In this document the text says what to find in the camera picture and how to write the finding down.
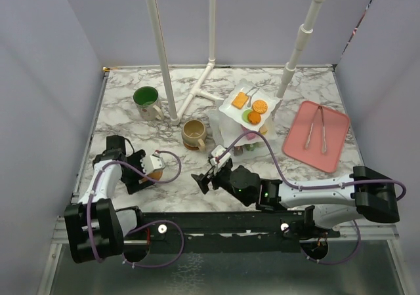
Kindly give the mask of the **green swiss roll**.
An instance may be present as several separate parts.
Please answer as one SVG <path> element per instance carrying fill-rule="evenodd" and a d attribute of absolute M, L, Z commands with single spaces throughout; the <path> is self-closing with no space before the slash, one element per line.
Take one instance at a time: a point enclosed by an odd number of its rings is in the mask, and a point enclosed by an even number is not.
<path fill-rule="evenodd" d="M 246 145 L 246 149 L 247 151 L 254 151 L 255 149 L 259 148 L 259 144 L 258 143 L 254 143 L 254 144 L 247 144 Z"/>

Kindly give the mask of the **yellow rectangular biscuit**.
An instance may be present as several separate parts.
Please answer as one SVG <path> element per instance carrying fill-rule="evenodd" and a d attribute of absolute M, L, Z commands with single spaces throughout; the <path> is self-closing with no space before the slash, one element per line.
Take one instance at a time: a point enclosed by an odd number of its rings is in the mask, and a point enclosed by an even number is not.
<path fill-rule="evenodd" d="M 231 105 L 237 109 L 241 109 L 244 107 L 246 102 L 248 101 L 249 96 L 244 92 L 239 92 L 236 97 L 232 100 Z"/>

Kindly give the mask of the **three tier white stand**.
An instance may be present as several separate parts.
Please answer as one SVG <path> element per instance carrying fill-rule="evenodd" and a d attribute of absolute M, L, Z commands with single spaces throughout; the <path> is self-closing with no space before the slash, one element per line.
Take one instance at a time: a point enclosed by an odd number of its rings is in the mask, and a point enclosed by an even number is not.
<path fill-rule="evenodd" d="M 226 148 L 234 144 L 230 153 L 235 161 L 268 155 L 264 140 L 273 144 L 278 137 L 272 112 L 279 102 L 261 87 L 241 79 L 207 113 L 216 145 Z"/>

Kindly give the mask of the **beige ceramic mug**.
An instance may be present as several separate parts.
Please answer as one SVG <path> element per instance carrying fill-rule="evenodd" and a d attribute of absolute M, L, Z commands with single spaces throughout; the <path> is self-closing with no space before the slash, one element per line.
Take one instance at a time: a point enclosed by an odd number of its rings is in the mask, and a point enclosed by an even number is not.
<path fill-rule="evenodd" d="M 200 120 L 192 119 L 187 121 L 182 128 L 181 137 L 182 142 L 199 147 L 200 151 L 205 151 L 207 129 Z"/>

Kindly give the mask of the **pink serving tray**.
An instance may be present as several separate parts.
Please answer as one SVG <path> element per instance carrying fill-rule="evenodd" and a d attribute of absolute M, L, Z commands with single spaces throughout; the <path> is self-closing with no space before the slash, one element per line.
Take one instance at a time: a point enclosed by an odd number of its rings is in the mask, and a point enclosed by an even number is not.
<path fill-rule="evenodd" d="M 350 119 L 344 113 L 304 101 L 295 115 L 282 151 L 326 173 L 337 170 Z"/>

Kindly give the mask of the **green round biscuit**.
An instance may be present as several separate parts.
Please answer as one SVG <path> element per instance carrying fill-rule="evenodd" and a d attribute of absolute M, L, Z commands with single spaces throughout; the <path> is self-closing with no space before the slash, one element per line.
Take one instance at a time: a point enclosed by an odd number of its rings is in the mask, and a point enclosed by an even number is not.
<path fill-rule="evenodd" d="M 249 123 L 249 114 L 250 114 L 252 111 L 253 111 L 252 109 L 247 109 L 247 110 L 245 110 L 245 111 L 242 113 L 241 118 L 242 118 L 242 120 L 243 120 L 244 122 Z"/>

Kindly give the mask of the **pink cake slice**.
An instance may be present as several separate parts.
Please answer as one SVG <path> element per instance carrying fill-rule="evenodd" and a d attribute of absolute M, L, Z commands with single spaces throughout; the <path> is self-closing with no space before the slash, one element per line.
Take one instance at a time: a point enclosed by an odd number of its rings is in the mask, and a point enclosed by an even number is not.
<path fill-rule="evenodd" d="M 251 141 L 252 139 L 255 139 L 257 135 L 254 132 L 248 132 L 244 136 L 248 141 Z"/>

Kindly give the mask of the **yellow sponge cake square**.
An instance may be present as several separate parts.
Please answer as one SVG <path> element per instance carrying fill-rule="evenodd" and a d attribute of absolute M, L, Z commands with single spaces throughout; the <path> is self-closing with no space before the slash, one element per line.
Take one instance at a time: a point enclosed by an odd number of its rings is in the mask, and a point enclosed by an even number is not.
<path fill-rule="evenodd" d="M 268 129 L 266 127 L 266 125 L 263 125 L 260 129 L 259 132 L 263 135 L 265 135 L 268 132 Z"/>

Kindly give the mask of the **orange sandwich biscuit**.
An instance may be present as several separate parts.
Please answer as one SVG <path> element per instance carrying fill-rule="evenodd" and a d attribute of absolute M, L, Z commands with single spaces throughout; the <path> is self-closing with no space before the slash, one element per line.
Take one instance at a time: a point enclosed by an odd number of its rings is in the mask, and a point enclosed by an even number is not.
<path fill-rule="evenodd" d="M 255 100 L 252 104 L 253 111 L 264 114 L 268 110 L 268 104 L 264 100 Z"/>

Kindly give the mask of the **orange chip cookie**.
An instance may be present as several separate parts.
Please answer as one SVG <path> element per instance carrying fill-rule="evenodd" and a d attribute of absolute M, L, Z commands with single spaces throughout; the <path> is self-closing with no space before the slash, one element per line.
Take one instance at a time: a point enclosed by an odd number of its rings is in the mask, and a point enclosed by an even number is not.
<path fill-rule="evenodd" d="M 251 111 L 247 116 L 247 120 L 252 125 L 257 125 L 261 122 L 261 115 L 260 113 L 257 113 L 256 111 Z"/>

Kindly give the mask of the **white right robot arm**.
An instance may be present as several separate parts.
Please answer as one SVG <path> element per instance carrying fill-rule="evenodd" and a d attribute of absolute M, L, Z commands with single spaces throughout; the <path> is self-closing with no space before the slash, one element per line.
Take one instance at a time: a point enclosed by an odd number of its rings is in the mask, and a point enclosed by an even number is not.
<path fill-rule="evenodd" d="M 255 205 L 264 212 L 314 206 L 313 214 L 301 221 L 303 232 L 315 237 L 337 224 L 365 218 L 370 222 L 399 222 L 395 181 L 365 166 L 355 166 L 351 174 L 329 180 L 286 182 L 261 178 L 244 166 L 211 167 L 193 179 L 202 193 L 222 188 L 244 206 Z"/>

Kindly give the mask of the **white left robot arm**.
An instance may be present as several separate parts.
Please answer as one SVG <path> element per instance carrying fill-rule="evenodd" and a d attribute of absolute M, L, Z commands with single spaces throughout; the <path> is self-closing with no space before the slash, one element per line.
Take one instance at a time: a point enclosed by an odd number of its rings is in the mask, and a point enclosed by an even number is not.
<path fill-rule="evenodd" d="M 112 196 L 119 182 L 130 194 L 154 185 L 165 164 L 156 152 L 147 155 L 141 149 L 127 155 L 126 141 L 120 135 L 106 138 L 106 149 L 93 160 L 94 174 L 87 191 L 64 211 L 70 252 L 77 264 L 120 255 L 124 236 L 138 239 L 144 233 L 140 209 L 116 210 Z"/>

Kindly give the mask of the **wooden coaster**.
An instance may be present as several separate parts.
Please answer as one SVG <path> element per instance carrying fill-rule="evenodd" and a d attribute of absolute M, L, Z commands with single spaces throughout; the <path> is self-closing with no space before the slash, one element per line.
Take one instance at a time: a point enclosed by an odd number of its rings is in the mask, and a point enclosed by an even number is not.
<path fill-rule="evenodd" d="M 151 179 L 160 180 L 162 175 L 163 175 L 162 170 L 161 171 L 155 171 L 155 172 L 149 174 L 147 178 L 143 178 L 142 181 L 150 181 Z"/>
<path fill-rule="evenodd" d="M 183 145 L 186 149 L 191 150 L 191 151 L 199 151 L 200 150 L 199 147 L 191 146 L 191 145 L 189 145 L 185 142 L 183 142 Z"/>

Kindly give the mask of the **green interior mug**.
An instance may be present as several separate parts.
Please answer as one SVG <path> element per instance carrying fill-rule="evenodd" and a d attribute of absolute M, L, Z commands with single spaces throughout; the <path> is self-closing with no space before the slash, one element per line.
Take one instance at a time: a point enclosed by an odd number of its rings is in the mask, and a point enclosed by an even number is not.
<path fill-rule="evenodd" d="M 163 120 L 159 93 L 154 87 L 140 87 L 133 94 L 133 101 L 145 121 Z"/>

